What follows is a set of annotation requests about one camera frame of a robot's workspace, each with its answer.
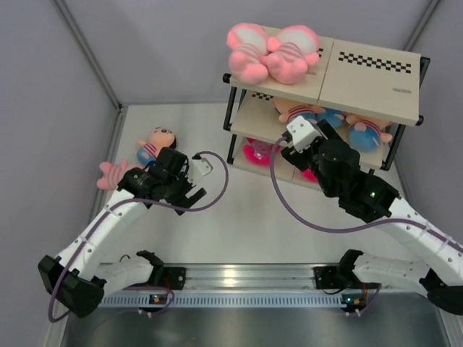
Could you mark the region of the pink plush behind arm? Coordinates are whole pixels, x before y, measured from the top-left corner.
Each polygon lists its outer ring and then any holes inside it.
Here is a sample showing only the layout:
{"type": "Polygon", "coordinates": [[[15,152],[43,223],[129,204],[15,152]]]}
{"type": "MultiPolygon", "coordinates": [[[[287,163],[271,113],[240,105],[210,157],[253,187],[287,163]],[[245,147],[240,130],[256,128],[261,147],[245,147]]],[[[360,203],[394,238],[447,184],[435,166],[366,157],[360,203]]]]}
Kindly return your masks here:
{"type": "Polygon", "coordinates": [[[99,165],[102,177],[97,180],[96,186],[101,190],[115,190],[125,173],[134,168],[142,168],[142,166],[131,164],[127,159],[123,159],[119,164],[102,162],[99,165]]]}

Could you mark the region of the magenta glasses doll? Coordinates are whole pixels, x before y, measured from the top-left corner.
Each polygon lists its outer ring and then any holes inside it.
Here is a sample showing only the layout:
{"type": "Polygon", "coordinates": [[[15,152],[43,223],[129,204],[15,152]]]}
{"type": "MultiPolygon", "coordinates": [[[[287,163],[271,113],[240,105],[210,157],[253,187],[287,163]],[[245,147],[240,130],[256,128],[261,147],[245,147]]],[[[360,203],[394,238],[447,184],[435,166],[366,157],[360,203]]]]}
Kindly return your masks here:
{"type": "Polygon", "coordinates": [[[311,182],[314,182],[314,183],[318,182],[315,175],[313,174],[313,172],[310,169],[307,169],[305,171],[301,171],[300,174],[301,174],[301,176],[303,178],[307,179],[308,181],[311,181],[311,182]]]}
{"type": "Polygon", "coordinates": [[[274,144],[247,137],[242,151],[246,159],[259,166],[269,166],[274,144]]]}

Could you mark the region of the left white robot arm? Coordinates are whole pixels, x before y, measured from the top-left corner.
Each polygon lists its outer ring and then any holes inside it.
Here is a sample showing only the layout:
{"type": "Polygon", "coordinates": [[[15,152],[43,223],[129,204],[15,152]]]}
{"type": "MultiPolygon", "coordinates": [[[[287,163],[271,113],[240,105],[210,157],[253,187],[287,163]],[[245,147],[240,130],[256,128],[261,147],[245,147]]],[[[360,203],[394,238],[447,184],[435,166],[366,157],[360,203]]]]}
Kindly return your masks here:
{"type": "Polygon", "coordinates": [[[188,193],[213,170],[199,154],[165,147],[146,167],[126,171],[105,207],[88,227],[57,256],[44,256],[38,264],[51,301],[59,301],[79,318],[92,313],[102,299],[133,285],[157,288],[163,282],[163,261],[139,251],[129,259],[103,265],[102,259],[129,227],[155,202],[173,207],[181,215],[205,196],[188,193]]]}

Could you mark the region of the orange-faced blue doll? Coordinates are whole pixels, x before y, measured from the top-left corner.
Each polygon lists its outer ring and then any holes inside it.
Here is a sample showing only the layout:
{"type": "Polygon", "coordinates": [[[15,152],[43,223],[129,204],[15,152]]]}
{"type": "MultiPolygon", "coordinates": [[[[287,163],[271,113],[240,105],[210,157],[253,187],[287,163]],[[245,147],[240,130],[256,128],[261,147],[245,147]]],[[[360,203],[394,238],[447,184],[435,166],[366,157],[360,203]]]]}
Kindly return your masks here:
{"type": "Polygon", "coordinates": [[[271,100],[273,106],[279,113],[279,121],[288,124],[298,116],[302,116],[311,124],[317,123],[317,115],[326,112],[326,109],[313,104],[300,101],[274,97],[271,100]]]}

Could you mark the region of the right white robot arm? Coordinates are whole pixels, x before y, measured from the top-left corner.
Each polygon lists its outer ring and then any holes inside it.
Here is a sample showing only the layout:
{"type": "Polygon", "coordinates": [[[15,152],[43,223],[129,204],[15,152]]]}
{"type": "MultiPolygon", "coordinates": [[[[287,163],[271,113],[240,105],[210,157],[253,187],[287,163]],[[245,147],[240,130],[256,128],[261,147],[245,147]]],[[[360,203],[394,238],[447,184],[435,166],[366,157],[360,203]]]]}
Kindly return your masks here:
{"type": "Polygon", "coordinates": [[[342,210],[363,221],[341,233],[378,228],[418,258],[405,262],[349,250],[336,267],[343,286],[392,286],[420,294],[445,312],[462,314],[461,244],[422,217],[381,177],[362,171],[360,154],[327,121],[312,125],[297,116],[282,139],[289,143],[282,157],[299,170],[310,170],[326,197],[336,198],[342,210]]]}

